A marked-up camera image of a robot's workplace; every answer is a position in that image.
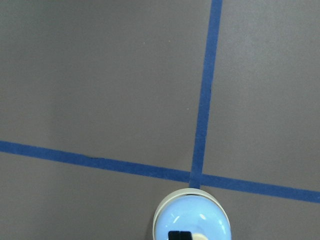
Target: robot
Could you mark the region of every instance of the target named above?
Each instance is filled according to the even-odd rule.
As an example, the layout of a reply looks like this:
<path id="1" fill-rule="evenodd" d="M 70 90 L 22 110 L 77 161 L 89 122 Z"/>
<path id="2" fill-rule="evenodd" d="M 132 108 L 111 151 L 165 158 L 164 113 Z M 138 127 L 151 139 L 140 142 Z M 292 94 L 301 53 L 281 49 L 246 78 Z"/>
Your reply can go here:
<path id="1" fill-rule="evenodd" d="M 170 193 L 153 217 L 153 240 L 231 240 L 228 216 L 209 193 L 184 188 Z"/>

